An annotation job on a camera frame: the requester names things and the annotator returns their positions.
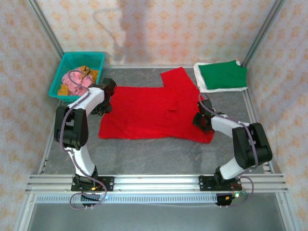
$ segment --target plastic basket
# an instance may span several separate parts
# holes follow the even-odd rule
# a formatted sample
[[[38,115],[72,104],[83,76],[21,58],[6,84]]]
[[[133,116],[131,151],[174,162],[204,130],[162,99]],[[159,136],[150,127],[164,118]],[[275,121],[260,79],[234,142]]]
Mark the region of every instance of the plastic basket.
[[[105,55],[101,52],[67,52],[63,55],[57,73],[49,90],[49,96],[58,98],[63,102],[72,103],[80,96],[58,95],[58,90],[62,84],[63,76],[70,70],[80,66],[88,66],[90,69],[99,70],[96,83],[100,82],[103,73],[103,63]]]

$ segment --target gray table surface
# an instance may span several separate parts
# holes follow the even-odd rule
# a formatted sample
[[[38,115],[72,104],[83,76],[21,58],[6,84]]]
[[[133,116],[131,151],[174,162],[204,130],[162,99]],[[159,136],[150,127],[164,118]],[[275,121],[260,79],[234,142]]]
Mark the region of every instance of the gray table surface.
[[[68,204],[36,204],[29,231],[284,231],[274,193],[221,208],[200,204],[102,204],[75,211]]]
[[[103,77],[119,86],[162,87],[160,73],[169,69],[105,69]],[[196,83],[193,69],[186,69]],[[209,94],[213,107],[230,117],[249,122],[242,92]],[[101,117],[88,117],[89,154],[99,174],[211,174],[233,155],[232,139],[216,132],[210,144],[164,138],[151,140],[99,139]],[[44,174],[74,174],[70,157],[52,142]],[[262,167],[253,173],[263,173]]]

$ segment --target robotic arm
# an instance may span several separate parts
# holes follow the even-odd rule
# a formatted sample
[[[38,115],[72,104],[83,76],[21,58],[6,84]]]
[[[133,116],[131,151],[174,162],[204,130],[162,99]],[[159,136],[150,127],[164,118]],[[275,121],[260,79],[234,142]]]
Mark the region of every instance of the robotic arm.
[[[60,142],[64,116],[70,108],[74,107],[66,120],[63,144],[66,150],[71,150],[70,157],[73,159],[72,155],[75,156],[76,163],[82,171],[94,179],[99,179],[99,176],[86,146],[89,137],[87,116],[89,114],[102,116],[104,113],[110,112],[110,100],[115,89],[115,82],[112,79],[105,78],[102,84],[92,84],[89,87],[89,96],[85,94],[76,102],[68,106],[59,106],[56,110],[54,139]],[[234,158],[225,165],[218,167],[214,176],[207,179],[207,186],[200,188],[209,191],[229,191],[230,184],[237,182],[236,176],[250,167],[261,165],[272,159],[270,145],[260,123],[249,124],[232,121],[223,113],[215,113],[209,99],[203,100],[201,103],[198,103],[199,112],[194,117],[193,123],[204,133],[220,131],[233,138]],[[248,127],[256,153],[253,151],[251,141],[243,126]],[[77,167],[72,185],[76,185],[76,191],[90,191],[93,187],[97,187],[97,183],[87,178]]]
[[[218,191],[228,188],[230,183],[236,182],[235,177],[246,169],[257,167],[272,159],[272,151],[260,123],[243,123],[230,119],[223,113],[216,113],[209,99],[199,102],[198,107],[199,112],[195,115],[193,124],[201,128],[204,133],[220,131],[233,139],[234,158],[216,169],[214,180],[209,182],[209,185],[213,184],[213,187],[208,186],[210,191],[213,188]],[[253,141],[249,139],[244,126],[248,128]],[[251,142],[254,143],[257,158]]]
[[[75,156],[78,166],[94,179],[98,179],[96,166],[91,161],[87,149],[89,138],[87,116],[89,114],[103,115],[111,111],[110,100],[116,89],[115,82],[110,78],[105,78],[102,84],[92,84],[89,86],[90,94],[84,94],[76,102],[68,106],[59,106],[56,110],[56,120],[54,126],[54,139],[60,142],[61,126],[67,111],[77,104],[69,114],[63,134],[63,144],[69,152],[71,159]],[[76,174],[73,178],[73,185],[83,190],[96,187],[96,183],[88,179],[76,166]]]

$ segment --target green cloth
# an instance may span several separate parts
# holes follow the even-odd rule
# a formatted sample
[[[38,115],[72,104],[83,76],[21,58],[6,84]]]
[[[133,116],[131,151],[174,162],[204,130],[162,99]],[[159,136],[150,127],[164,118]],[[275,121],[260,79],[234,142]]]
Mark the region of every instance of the green cloth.
[[[201,75],[209,90],[219,88],[247,87],[247,68],[236,64],[236,61],[199,66]]]

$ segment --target yellow cloth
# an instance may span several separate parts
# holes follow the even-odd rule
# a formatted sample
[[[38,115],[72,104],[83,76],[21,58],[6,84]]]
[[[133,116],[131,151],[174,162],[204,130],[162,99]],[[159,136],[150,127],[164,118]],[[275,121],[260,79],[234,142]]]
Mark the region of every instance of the yellow cloth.
[[[91,75],[93,78],[94,83],[96,83],[97,76],[98,76],[98,70],[89,69],[87,66],[81,66],[81,71],[87,75]]]
[[[68,86],[61,84],[61,88],[58,90],[58,95],[68,95]]]

